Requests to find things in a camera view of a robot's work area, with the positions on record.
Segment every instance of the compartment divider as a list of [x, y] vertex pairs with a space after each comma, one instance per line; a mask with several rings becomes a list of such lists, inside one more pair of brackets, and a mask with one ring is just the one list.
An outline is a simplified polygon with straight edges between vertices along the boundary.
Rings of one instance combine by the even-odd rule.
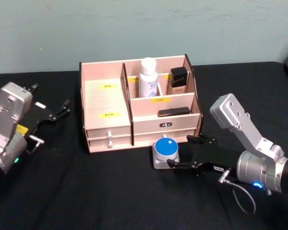
[[200, 105], [200, 103], [198, 101], [198, 97], [197, 97], [197, 88], [196, 88], [196, 82], [195, 82], [194, 69], [191, 65], [191, 62], [190, 62], [187, 54], [185, 54], [185, 60], [184, 60], [183, 66], [187, 69], [187, 71], [189, 71], [189, 83], [187, 86], [187, 92], [189, 92], [189, 90], [190, 90], [190, 89], [188, 89], [190, 86], [190, 82], [192, 83], [192, 86], [194, 87], [194, 89], [193, 89], [194, 99], [193, 99], [193, 103], [192, 103], [192, 107], [191, 107], [191, 112], [200, 114], [198, 124], [197, 124], [198, 128], [194, 132], [194, 136], [197, 137], [202, 131], [203, 124], [204, 124], [204, 117], [203, 117], [201, 105]]
[[163, 92], [161, 90], [161, 86], [160, 86], [160, 83], [158, 82], [158, 91], [159, 91], [159, 96], [163, 96]]
[[132, 109], [131, 109], [131, 102], [130, 102], [130, 94], [129, 94], [129, 86], [128, 86], [128, 79], [127, 79], [127, 71], [126, 71], [126, 65], [123, 63], [122, 66], [122, 74], [124, 79], [124, 85], [126, 89], [126, 97], [127, 97], [127, 105], [128, 105], [128, 111], [129, 111], [129, 119], [131, 123], [131, 145], [134, 146], [134, 131], [133, 131], [133, 116], [132, 116]]

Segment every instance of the drawer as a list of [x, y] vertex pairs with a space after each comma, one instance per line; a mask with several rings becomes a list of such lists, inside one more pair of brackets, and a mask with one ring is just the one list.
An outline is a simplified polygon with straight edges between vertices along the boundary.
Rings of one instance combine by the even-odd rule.
[[157, 133], [146, 133], [146, 134], [135, 134], [134, 135], [134, 143], [139, 144], [139, 142], [145, 142], [145, 141], [151, 141], [153, 143], [154, 141], [158, 140], [159, 138], [162, 138], [163, 134], [165, 134], [169, 138], [182, 138], [183, 140], [187, 140], [187, 135], [194, 135], [195, 132], [194, 129], [183, 129], [183, 130], [171, 130], [168, 132], [157, 132]]
[[113, 136], [113, 138], [89, 139], [90, 147], [106, 147], [111, 149], [113, 146], [121, 144], [131, 144], [131, 135], [121, 135], [119, 137]]
[[134, 134], [167, 132], [170, 130], [194, 128], [196, 129], [199, 114], [187, 114], [177, 116], [158, 117], [141, 116], [133, 120]]
[[113, 136], [129, 135], [131, 136], [130, 126], [122, 127], [107, 127], [103, 129], [91, 129], [87, 130], [87, 138], [107, 138], [108, 132], [111, 132]]

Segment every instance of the black table surface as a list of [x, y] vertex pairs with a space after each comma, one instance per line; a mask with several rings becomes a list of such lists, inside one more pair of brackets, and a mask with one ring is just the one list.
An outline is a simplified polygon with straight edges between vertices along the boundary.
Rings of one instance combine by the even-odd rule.
[[[229, 92], [251, 114], [261, 134], [288, 157], [288, 77], [276, 62], [194, 66], [204, 113], [203, 133], [224, 148], [243, 151], [234, 134], [209, 113]], [[0, 178], [0, 230], [26, 229], [288, 229], [288, 195], [246, 187], [257, 212], [246, 215], [219, 174], [175, 176], [154, 170], [149, 148], [88, 154], [81, 129], [79, 72], [0, 74], [0, 88], [13, 81], [39, 83], [35, 100], [51, 110], [71, 100], [71, 114], [36, 135], [45, 144], [21, 158]], [[188, 151], [180, 144], [180, 151]], [[250, 210], [249, 200], [240, 200]]]

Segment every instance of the yellow label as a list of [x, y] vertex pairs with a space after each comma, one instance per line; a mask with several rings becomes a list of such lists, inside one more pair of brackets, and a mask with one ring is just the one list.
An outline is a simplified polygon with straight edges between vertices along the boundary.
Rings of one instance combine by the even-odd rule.
[[106, 85], [99, 85], [98, 89], [103, 90], [103, 89], [115, 89], [117, 88], [117, 84], [106, 84]]
[[153, 103], [158, 103], [158, 102], [170, 102], [170, 101], [171, 101], [171, 98], [170, 98], [170, 97], [150, 99], [150, 102], [153, 102]]
[[169, 79], [169, 74], [164, 75], [164, 79], [168, 80]]
[[117, 116], [120, 116], [119, 112], [103, 113], [98, 115], [99, 119], [112, 118]]
[[19, 133], [21, 136], [25, 136], [29, 129], [27, 127], [17, 125], [16, 132]]
[[129, 83], [138, 82], [138, 81], [139, 81], [139, 77], [128, 78]]

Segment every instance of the pink wooden organizer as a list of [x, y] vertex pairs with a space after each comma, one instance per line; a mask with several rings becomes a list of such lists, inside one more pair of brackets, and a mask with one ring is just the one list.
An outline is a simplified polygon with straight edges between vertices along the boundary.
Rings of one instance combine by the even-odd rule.
[[[145, 98], [138, 97], [141, 60], [80, 63], [83, 129], [90, 153], [152, 146], [163, 134], [177, 142], [199, 134], [203, 114], [188, 56], [156, 58], [158, 93]], [[189, 72], [186, 93], [167, 95], [170, 70], [182, 66]], [[157, 115], [178, 107], [189, 107], [191, 113]], [[168, 122], [172, 126], [160, 126]]]

